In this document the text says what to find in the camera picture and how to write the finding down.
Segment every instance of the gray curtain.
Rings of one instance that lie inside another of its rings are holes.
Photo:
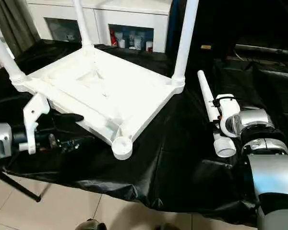
[[[0,0],[0,29],[15,57],[40,39],[26,10],[24,0]]]

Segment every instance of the wire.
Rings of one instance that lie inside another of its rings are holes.
[[[241,58],[237,53],[236,51],[234,50],[234,54],[237,56],[237,58],[239,58],[241,61],[245,61],[243,58]]]
[[[233,97],[233,96],[220,97],[220,98],[214,99],[214,100],[212,101],[212,103],[213,103],[213,105],[214,105],[215,107],[220,107],[220,106],[221,106],[220,100],[223,100],[223,99],[233,99],[233,100],[237,100],[237,101],[243,101],[243,102],[247,102],[247,103],[249,103],[249,104],[251,104],[251,105],[253,105],[253,106],[256,106],[256,107],[258,107],[258,108],[260,108],[260,109],[265,109],[265,107],[262,106],[262,105],[259,105],[259,104],[254,103],[254,102],[247,101],[247,100],[242,99],[242,98],[239,98],[239,97]]]
[[[24,99],[24,98],[29,98],[29,96],[28,95],[18,95],[18,96],[13,96],[13,97],[6,97],[3,99],[0,99],[0,104],[5,103],[5,102],[14,101],[14,100]]]

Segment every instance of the black metal stand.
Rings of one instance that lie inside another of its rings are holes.
[[[12,178],[8,177],[5,175],[3,172],[0,171],[0,180],[4,181],[5,183],[9,184],[13,188],[17,189],[18,191],[22,192],[23,194],[27,195],[31,199],[35,200],[36,202],[41,201],[41,196],[40,195],[35,195],[25,187],[23,187],[21,184],[13,180]]]

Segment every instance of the white plastic tube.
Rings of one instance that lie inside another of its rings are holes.
[[[214,100],[211,90],[209,88],[206,76],[202,70],[197,72],[198,81],[200,82],[203,98],[205,101],[206,110],[208,113],[209,121],[217,120],[220,113],[216,107],[214,107],[212,101]]]
[[[84,13],[82,9],[82,5],[80,0],[73,0],[73,4],[75,6],[77,18],[78,18],[78,26],[80,29],[81,39],[82,39],[82,46],[92,45],[92,41],[88,34],[88,29],[85,23]]]
[[[13,84],[21,84],[25,81],[25,74],[19,69],[11,55],[8,53],[3,42],[0,40],[0,63],[5,67],[10,76],[10,80]]]
[[[185,71],[188,62],[198,2],[199,0],[188,0],[186,5],[176,66],[172,76],[172,85],[175,85],[178,88],[176,93],[181,93],[185,85]]]
[[[226,158],[236,154],[236,147],[232,139],[223,137],[219,133],[214,133],[213,136],[215,138],[213,145],[219,157]]]

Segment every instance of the black tarp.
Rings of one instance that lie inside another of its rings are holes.
[[[28,74],[78,48],[78,44],[42,40],[21,55],[17,63]],[[165,54],[99,48],[166,76],[170,76],[173,69]],[[0,170],[139,201],[157,210],[198,212],[230,223],[255,225],[252,193],[245,186],[242,169],[238,167],[241,156],[221,159],[214,152],[197,81],[199,68],[205,71],[215,95],[232,93],[264,106],[284,132],[288,144],[288,68],[211,60],[209,55],[204,55],[189,60],[185,90],[173,96],[137,138],[128,160],[115,159],[110,146],[91,138],[75,123],[58,121],[56,125],[60,129],[73,133],[58,132],[56,137],[79,140],[77,150],[21,153],[16,159],[0,159]],[[1,69],[0,99],[17,94],[20,93]],[[27,99],[23,99],[0,105],[0,122],[21,127],[26,102]],[[39,124],[39,128],[47,126],[47,122]]]

